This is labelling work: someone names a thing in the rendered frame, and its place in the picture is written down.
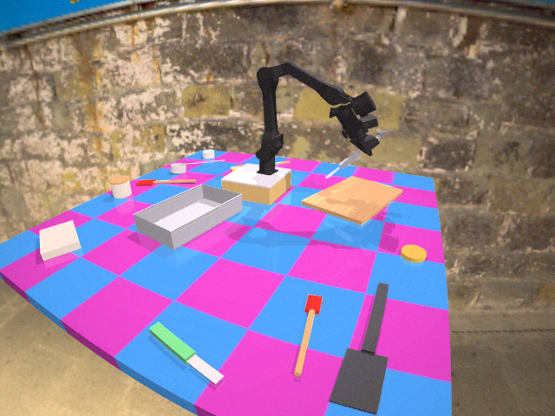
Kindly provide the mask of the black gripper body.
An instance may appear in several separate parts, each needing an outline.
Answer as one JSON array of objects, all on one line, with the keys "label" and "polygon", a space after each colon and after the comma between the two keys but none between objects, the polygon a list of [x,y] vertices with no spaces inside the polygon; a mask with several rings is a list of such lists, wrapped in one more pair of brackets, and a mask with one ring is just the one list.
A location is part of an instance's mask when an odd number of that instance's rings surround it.
[{"label": "black gripper body", "polygon": [[[362,128],[361,121],[356,118],[349,126],[342,126],[342,134],[347,139],[348,136],[353,141],[358,141],[359,148],[364,152],[368,153],[372,149],[374,149],[380,142],[379,140],[373,135],[365,135],[365,132]],[[347,136],[348,135],[348,136]]]}]

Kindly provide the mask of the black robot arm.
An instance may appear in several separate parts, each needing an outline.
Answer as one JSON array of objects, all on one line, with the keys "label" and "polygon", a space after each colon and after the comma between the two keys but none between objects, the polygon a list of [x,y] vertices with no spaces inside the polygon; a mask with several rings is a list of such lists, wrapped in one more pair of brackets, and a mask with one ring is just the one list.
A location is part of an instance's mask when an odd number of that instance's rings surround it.
[{"label": "black robot arm", "polygon": [[[330,119],[336,116],[343,126],[349,126],[356,121],[356,115],[359,115],[360,119],[358,120],[361,121],[365,133],[369,131],[368,129],[379,126],[377,117],[369,114],[376,110],[376,106],[368,92],[359,94],[357,97],[350,96],[345,94],[342,88],[320,80],[292,62],[262,67],[257,72],[257,78],[263,93],[264,134],[261,148],[255,153],[256,159],[259,159],[257,173],[272,175],[278,171],[275,169],[275,155],[283,147],[284,134],[278,131],[276,89],[279,77],[287,74],[316,90],[331,106],[345,104],[340,107],[331,107]],[[346,105],[348,103],[349,105]]]}]

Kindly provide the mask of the yellow flat disc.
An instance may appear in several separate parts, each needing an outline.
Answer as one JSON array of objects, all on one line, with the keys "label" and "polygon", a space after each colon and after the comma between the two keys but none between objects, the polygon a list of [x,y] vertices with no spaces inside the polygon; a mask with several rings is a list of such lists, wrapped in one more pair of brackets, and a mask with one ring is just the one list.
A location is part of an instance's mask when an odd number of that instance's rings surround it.
[{"label": "yellow flat disc", "polygon": [[401,255],[411,263],[420,263],[426,259],[427,252],[418,245],[405,245],[402,247]]}]

